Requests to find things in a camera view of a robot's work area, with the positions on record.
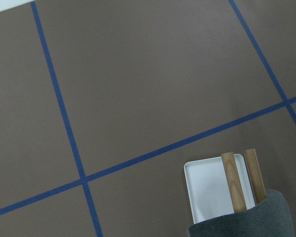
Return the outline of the grey and pink cloth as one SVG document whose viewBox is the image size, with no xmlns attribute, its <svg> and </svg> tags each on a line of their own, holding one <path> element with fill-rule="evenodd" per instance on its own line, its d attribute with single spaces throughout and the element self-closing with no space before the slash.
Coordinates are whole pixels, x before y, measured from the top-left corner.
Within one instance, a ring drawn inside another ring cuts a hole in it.
<svg viewBox="0 0 296 237">
<path fill-rule="evenodd" d="M 289 205 L 277 190 L 267 190 L 267 197 L 255 207 L 190 226 L 189 237 L 294 237 Z"/>
</svg>

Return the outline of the white rectangular tray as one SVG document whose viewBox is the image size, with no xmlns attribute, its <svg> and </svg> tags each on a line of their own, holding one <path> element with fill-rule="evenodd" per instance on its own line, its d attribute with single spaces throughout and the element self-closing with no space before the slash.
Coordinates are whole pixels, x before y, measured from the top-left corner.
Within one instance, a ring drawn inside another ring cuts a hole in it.
<svg viewBox="0 0 296 237">
<path fill-rule="evenodd" d="M 184 173 L 195 224 L 234 213 L 221 157 L 189 161 Z"/>
</svg>

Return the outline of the left wooden chopstick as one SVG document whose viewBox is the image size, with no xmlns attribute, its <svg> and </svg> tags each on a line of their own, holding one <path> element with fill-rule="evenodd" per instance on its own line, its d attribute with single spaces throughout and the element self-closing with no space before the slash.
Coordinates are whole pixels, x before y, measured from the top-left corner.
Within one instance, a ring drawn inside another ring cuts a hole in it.
<svg viewBox="0 0 296 237">
<path fill-rule="evenodd" d="M 226 175 L 227 185 L 231 197 L 234 213 L 247 210 L 243 190 L 233 152 L 222 154 L 222 163 Z"/>
</svg>

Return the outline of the wooden chopstick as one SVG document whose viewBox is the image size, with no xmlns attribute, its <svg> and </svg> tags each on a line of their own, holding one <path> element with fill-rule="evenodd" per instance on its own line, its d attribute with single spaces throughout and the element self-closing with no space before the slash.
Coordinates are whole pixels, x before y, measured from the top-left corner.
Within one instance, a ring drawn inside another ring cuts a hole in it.
<svg viewBox="0 0 296 237">
<path fill-rule="evenodd" d="M 227 185 L 231 197 L 234 213 L 247 210 L 243 190 L 233 152 L 222 154 L 222 163 L 226 175 Z"/>
<path fill-rule="evenodd" d="M 244 155 L 255 203 L 258 205 L 267 197 L 258 156 L 255 149 L 245 150 Z"/>
</svg>

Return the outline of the right wooden chopstick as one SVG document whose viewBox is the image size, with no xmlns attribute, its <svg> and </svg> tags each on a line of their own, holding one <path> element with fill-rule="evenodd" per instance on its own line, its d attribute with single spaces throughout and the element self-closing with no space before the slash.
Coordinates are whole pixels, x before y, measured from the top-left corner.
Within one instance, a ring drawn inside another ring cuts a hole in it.
<svg viewBox="0 0 296 237">
<path fill-rule="evenodd" d="M 245 150 L 244 155 L 255 203 L 258 205 L 267 197 L 258 156 L 255 149 Z"/>
</svg>

